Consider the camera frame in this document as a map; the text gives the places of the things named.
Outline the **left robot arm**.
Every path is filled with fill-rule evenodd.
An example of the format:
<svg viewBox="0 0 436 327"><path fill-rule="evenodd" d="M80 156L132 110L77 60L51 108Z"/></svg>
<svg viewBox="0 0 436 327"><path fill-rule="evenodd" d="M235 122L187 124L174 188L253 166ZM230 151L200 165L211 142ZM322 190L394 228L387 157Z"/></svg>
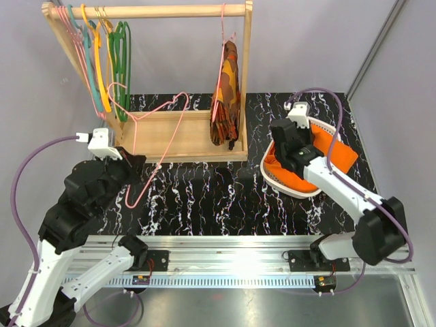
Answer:
<svg viewBox="0 0 436 327"><path fill-rule="evenodd" d="M16 300L1 308L3 326L70 326L92 295L123 271L141 270L148 247L128 234L100 262L79 278L64 283L73 258L120 190L141 181L144 155L118 146L116 159L81 161L64 180L65 190L38 232L37 262Z"/></svg>

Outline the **orange trousers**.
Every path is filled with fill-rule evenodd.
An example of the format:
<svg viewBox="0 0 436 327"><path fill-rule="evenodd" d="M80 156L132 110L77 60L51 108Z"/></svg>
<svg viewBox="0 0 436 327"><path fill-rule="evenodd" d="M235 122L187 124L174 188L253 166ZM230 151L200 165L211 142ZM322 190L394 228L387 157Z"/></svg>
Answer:
<svg viewBox="0 0 436 327"><path fill-rule="evenodd" d="M319 149L323 154L328 154L328 149L330 147L330 143L332 142L332 136L327 133L324 133L323 130L318 129L316 126L311 126L311 130L313 133L313 143L314 146ZM340 169L343 173L348 173L350 168L353 166L355 161L358 158L358 154L348 145L343 144L340 141L336 141L333 147L332 156L330 158L332 164ZM275 146L272 150L272 157L269 157L268 166L271 170L275 170L278 178L283 178L284 183L288 187L297 188L301 187L302 189L307 186L307 189L313 187L317 189L317 187L307 181L299 178L295 173L289 172L281 167L279 161L275 158Z"/></svg>

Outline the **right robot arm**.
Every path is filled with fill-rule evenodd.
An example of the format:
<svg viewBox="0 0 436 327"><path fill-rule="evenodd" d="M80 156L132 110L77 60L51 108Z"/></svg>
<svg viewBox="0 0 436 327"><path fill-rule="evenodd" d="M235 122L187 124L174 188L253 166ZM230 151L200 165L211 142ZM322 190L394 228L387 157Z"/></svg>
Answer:
<svg viewBox="0 0 436 327"><path fill-rule="evenodd" d="M323 191L355 223L354 232L330 234L311 244L312 267L324 270L340 258L360 258L375 266L407 244L405 209L400 200L384 199L338 170L315 147L310 127L279 119L272 122L270 130L280 166Z"/></svg>

